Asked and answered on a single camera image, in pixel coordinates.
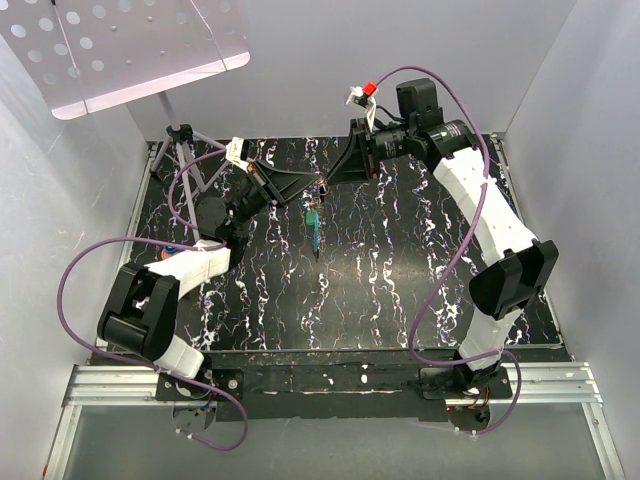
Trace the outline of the colourful toy blocks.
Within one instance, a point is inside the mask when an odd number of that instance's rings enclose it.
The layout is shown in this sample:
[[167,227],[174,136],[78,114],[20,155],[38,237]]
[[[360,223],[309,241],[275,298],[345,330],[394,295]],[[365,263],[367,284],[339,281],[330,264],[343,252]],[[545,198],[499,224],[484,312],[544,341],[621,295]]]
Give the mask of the colourful toy blocks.
[[179,248],[170,247],[170,246],[164,246],[161,249],[161,252],[160,252],[160,259],[161,260],[166,260],[166,259],[168,259],[168,258],[170,258],[170,257],[172,257],[172,256],[174,256],[174,255],[176,255],[176,254],[178,254],[180,252],[181,252],[181,249],[179,249]]

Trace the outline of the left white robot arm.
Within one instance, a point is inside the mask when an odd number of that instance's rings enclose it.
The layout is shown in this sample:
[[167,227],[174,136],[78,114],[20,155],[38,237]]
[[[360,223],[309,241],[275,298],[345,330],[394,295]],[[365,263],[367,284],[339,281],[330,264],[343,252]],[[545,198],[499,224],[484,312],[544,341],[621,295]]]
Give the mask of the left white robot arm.
[[320,181],[311,172],[287,171],[256,160],[226,197],[204,193],[195,204],[200,240],[192,250],[120,268],[97,325],[98,337],[167,372],[193,400],[213,386],[206,358],[176,334],[179,301],[235,268],[249,242],[249,224],[261,211],[281,208]]

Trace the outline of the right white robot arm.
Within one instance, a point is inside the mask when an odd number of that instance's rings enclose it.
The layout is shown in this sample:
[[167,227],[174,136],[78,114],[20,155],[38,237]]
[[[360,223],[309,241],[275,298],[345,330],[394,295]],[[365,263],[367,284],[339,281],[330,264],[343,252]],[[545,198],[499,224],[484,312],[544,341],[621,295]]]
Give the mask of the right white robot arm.
[[348,102],[362,107],[365,116],[351,122],[347,147],[326,181],[366,182],[379,174],[382,162],[411,156],[455,201],[486,267],[469,282],[473,316],[453,359],[422,370],[417,387],[429,394],[475,397],[499,378],[508,334],[543,291],[559,252],[510,207],[488,173],[490,156],[479,135],[461,120],[445,120],[432,80],[397,85],[400,117],[389,124],[376,119],[377,90],[374,83],[350,89]]

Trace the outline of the green key tag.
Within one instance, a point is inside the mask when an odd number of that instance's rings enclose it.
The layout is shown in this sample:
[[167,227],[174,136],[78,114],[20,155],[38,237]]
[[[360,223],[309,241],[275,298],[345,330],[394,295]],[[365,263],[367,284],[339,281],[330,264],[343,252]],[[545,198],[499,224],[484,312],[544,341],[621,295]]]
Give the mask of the green key tag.
[[305,223],[308,226],[315,226],[319,222],[319,213],[316,210],[310,210],[306,213]]

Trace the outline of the perforated music stand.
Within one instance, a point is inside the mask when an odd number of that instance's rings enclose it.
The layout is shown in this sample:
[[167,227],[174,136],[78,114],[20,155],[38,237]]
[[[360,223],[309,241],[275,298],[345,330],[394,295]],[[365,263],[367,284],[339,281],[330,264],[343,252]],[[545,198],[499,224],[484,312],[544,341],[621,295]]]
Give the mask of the perforated music stand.
[[245,66],[234,1],[5,1],[1,5],[4,226],[62,246],[123,233],[146,142],[130,106]]

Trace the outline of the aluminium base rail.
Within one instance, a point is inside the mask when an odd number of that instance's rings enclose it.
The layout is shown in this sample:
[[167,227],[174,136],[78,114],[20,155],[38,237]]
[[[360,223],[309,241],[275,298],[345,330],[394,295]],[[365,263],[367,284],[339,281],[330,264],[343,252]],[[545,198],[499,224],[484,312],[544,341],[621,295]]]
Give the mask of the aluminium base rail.
[[[402,349],[219,351],[213,356],[214,391],[193,395],[193,385],[165,370],[145,367],[124,352],[93,347],[97,364],[74,368],[63,401],[45,479],[64,477],[84,407],[176,407],[204,418],[239,421],[225,404],[235,398],[255,419],[412,418],[429,424],[470,406],[463,391],[429,384],[430,368]],[[608,430],[603,399],[586,362],[556,346],[510,353],[487,380],[474,410],[490,405],[579,404],[603,475],[624,475]]]

